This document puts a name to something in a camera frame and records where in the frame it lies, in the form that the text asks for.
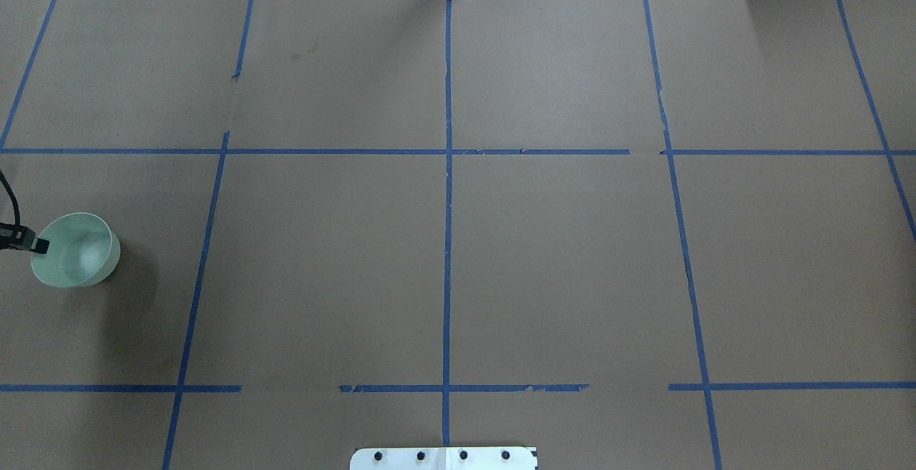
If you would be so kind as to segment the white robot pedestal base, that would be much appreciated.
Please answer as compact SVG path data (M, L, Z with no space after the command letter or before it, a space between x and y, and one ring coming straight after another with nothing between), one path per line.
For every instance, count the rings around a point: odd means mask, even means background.
M350 469L537 469L537 450L524 446L364 448Z

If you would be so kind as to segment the green ceramic bowl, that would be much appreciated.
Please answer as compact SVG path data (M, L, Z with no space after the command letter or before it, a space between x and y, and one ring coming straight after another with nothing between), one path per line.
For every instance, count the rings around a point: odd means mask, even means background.
M33 253L31 271L53 288L83 288L106 280L121 256L114 230L97 215L76 212L59 217L37 235L46 251Z

